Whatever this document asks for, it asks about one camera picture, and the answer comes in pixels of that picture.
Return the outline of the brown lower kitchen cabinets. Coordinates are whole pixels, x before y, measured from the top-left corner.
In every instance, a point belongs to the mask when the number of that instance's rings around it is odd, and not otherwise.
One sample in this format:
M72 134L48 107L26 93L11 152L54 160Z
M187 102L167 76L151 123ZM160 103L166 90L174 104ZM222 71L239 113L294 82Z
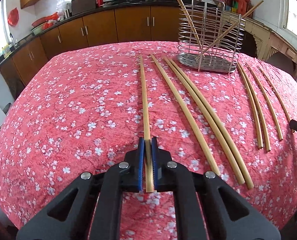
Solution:
M54 56L66 51L132 41L177 41L178 6L135 5L66 20L33 37L0 63L9 87L27 85Z

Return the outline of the pink floral tablecloth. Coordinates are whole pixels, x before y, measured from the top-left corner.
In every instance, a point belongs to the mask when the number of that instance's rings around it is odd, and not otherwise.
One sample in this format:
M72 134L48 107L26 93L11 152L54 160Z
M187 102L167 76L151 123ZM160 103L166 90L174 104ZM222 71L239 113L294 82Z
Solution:
M286 72L238 54L259 99L271 151L258 149L249 98L240 74L216 74L183 67L229 132L254 183L237 182L221 145L189 92L164 57L175 60L173 42L107 44L53 57L29 82L11 107L0 131L0 207L21 228L84 171L105 172L134 150L143 135L140 55L143 57L151 135L160 148L189 170L204 173L209 164L172 91L163 68L187 105L221 178L282 228L297 210L297 83ZM248 64L262 83L279 121L272 115Z

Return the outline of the cream wooden side table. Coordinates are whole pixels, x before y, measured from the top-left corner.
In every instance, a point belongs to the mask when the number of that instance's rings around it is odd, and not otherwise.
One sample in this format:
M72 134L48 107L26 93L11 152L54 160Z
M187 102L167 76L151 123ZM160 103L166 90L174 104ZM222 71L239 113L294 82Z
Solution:
M240 52L262 61L280 55L287 63L285 71L297 78L297 50L280 34L251 18L245 20L242 34Z

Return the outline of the chopstick leaning right in holder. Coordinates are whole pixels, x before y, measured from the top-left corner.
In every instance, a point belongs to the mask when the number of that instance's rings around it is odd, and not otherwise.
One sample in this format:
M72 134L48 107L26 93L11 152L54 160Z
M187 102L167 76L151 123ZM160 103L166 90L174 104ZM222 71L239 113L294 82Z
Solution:
M261 0L259 1L259 3L257 3L255 6L253 6L248 12L246 12L240 20L244 20L246 19L250 14L252 14L264 1ZM236 26L238 26L239 22L235 22L234 24L232 24L226 31L224 31L221 35L219 35L219 37L217 37L208 47L206 47L205 49L202 50L202 54L206 53L211 47L213 47L214 45L216 45L219 41L221 41L225 36L228 35L228 33L230 33Z

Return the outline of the chopstick leaning in holder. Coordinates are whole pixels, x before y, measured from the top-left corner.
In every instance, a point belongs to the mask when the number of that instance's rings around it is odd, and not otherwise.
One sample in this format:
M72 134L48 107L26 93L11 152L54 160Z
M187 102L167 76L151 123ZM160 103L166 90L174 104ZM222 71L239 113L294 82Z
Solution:
M255 6L253 6L248 12L246 12L240 20L244 20L246 19L250 14L252 14L264 1L261 0L259 1L259 3L257 3ZM208 47L206 47L205 49L202 50L202 54L206 53L211 47L213 47L214 45L216 45L219 41L221 41L225 36L228 35L228 33L230 33L236 26L238 26L239 22L235 22L234 24L232 24L226 31L224 31L221 35L219 35L219 37L217 37Z
M199 38L199 34L196 30L196 27L195 27L195 23L194 23L194 20L193 20L193 13L192 12L189 12L188 9L186 8L184 2L182 0L177 0L180 8L182 9L182 11L184 12L184 15L187 19L187 22L188 24L190 25L190 29L191 29L191 32L193 33L193 35L195 36L195 39L197 41L197 44L199 46L199 49L200 49L200 53L199 53L199 58L202 56L202 44L201 44L201 41L200 41L200 38Z

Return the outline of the chopstick leaning left in holder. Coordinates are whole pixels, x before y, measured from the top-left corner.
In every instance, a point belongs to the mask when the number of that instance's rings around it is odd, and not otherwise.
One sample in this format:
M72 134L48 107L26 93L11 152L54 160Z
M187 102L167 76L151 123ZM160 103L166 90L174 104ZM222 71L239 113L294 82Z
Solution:
M190 25L190 29L191 29L191 32L193 33L193 35L195 36L195 39L197 41L197 44L199 46L199 49L200 49L200 53L199 53L199 58L202 56L202 44L201 44L201 41L200 41L200 38L199 38L199 34L196 30L196 27L195 27L195 23L194 23L194 20L193 20L193 13L192 12L189 12L188 9L186 8L184 2L182 0L177 0L180 8L182 9L182 11L184 12L184 15L187 19L187 22L188 24Z

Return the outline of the red items on side table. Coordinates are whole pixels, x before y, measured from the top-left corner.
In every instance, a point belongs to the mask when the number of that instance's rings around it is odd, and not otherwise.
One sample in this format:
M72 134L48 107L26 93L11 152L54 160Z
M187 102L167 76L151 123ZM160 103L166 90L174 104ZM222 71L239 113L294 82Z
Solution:
M251 9L250 0L224 0L225 10L244 15Z

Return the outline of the dark cutting board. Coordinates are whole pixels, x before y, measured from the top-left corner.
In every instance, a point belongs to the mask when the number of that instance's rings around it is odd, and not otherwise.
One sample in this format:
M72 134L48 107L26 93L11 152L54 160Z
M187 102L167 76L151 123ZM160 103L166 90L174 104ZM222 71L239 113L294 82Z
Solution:
M85 11L97 8L97 0L72 0L72 15L77 15Z

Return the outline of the red bottle on counter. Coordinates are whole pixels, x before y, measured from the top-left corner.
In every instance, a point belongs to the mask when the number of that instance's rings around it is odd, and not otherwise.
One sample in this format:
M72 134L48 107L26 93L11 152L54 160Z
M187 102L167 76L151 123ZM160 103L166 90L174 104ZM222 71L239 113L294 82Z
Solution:
M97 0L98 7L101 7L104 4L104 0Z

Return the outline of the red plastic bag on wall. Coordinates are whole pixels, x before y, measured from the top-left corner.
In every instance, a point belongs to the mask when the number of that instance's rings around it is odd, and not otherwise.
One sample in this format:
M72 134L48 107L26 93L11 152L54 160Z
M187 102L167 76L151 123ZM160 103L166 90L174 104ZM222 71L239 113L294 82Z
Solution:
M14 8L9 12L7 20L8 20L8 25L12 27L15 27L18 24L19 13L17 8Z

